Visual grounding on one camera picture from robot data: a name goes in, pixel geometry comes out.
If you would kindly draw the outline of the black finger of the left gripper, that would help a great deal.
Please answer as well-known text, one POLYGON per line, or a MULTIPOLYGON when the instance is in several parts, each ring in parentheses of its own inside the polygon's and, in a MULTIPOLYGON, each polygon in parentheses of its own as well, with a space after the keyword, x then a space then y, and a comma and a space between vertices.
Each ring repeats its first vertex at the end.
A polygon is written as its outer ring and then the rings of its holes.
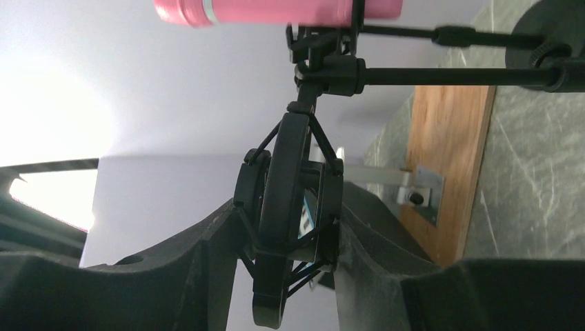
POLYGON ((112 264, 80 268, 43 250, 1 254, 2 330, 225 330, 248 242, 229 200, 205 219, 112 264))

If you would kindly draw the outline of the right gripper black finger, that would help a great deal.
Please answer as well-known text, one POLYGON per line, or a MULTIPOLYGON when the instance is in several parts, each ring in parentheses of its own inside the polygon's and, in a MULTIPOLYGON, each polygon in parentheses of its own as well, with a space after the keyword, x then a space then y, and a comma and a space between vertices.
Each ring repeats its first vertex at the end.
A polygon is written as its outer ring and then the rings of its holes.
POLYGON ((584 262, 441 267, 373 193, 345 183, 334 273, 342 330, 583 330, 584 262))

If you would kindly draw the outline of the black tripod shock-mount stand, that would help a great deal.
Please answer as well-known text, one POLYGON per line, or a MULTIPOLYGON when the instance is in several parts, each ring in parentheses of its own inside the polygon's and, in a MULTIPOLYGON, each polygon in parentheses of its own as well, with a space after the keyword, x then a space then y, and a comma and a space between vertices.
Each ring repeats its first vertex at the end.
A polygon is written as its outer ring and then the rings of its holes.
POLYGON ((253 278, 252 314, 277 329, 289 297, 320 272, 335 273, 344 165, 315 117, 319 93, 299 89, 267 136, 274 150, 252 149, 244 159, 233 200, 256 205, 240 212, 248 242, 240 257, 253 278))

